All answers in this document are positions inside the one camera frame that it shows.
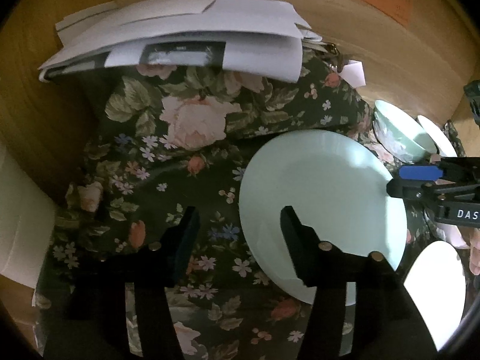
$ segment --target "pale green bowl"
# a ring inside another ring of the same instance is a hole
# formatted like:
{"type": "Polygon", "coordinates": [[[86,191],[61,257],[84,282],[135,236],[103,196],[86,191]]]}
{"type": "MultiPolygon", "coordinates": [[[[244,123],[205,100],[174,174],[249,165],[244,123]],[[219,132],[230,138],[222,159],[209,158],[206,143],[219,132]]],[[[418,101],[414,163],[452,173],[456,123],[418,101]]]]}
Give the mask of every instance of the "pale green bowl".
{"type": "Polygon", "coordinates": [[[435,154],[435,142],[405,111],[383,100],[375,102],[373,129],[378,141],[394,157],[414,164],[435,154]]]}

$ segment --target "white paper tag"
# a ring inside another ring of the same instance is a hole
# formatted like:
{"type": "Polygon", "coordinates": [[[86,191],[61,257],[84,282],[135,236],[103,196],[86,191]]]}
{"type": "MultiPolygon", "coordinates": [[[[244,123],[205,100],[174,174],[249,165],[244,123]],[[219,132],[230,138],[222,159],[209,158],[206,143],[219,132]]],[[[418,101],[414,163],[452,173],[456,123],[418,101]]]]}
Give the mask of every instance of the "white paper tag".
{"type": "Polygon", "coordinates": [[[338,75],[348,82],[352,88],[366,85],[361,61],[349,61],[338,75]]]}

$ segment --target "stack of papers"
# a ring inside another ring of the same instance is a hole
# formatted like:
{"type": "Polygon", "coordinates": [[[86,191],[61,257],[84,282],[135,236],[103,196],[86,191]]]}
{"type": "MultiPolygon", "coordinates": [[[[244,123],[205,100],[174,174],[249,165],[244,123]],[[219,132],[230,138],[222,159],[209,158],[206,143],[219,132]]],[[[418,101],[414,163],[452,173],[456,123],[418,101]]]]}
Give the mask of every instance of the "stack of papers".
{"type": "Polygon", "coordinates": [[[297,82],[302,43],[321,36],[284,1],[147,0],[118,9],[107,3],[57,24],[64,47],[40,80],[96,68],[137,64],[218,66],[297,82]]]}

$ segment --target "light green plate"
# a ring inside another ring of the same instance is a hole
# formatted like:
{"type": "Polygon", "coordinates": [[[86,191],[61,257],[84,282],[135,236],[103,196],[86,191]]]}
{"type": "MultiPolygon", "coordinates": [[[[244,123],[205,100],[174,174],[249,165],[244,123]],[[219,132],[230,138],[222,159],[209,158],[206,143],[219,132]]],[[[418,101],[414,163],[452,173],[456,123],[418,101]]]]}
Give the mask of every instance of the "light green plate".
{"type": "MultiPolygon", "coordinates": [[[[295,131],[272,139],[252,158],[240,187],[241,225],[253,256],[285,292],[313,303],[316,288],[297,278],[280,229],[280,210],[291,205],[321,240],[351,254],[380,251],[396,269],[407,217],[403,201],[386,193],[391,178],[370,151],[340,134],[295,131]]],[[[353,285],[346,303],[355,303],[353,285]]]]}

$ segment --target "blue flower print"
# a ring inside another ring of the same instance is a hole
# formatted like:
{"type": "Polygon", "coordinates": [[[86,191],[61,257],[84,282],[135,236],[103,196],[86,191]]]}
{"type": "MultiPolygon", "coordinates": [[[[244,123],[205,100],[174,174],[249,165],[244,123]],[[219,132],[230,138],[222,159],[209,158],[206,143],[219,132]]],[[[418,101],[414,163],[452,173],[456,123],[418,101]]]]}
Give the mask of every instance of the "blue flower print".
{"type": "Polygon", "coordinates": [[[131,142],[131,137],[122,133],[118,137],[115,137],[115,142],[123,146],[131,142]]]}
{"type": "Polygon", "coordinates": [[[217,229],[212,227],[212,230],[208,232],[208,236],[210,237],[210,241],[216,242],[217,239],[223,238],[223,234],[219,233],[217,229]]]}
{"type": "Polygon", "coordinates": [[[240,229],[238,227],[235,227],[233,224],[223,226],[222,230],[223,230],[223,234],[222,234],[223,238],[232,239],[234,241],[239,239],[237,234],[240,232],[240,229]]]}

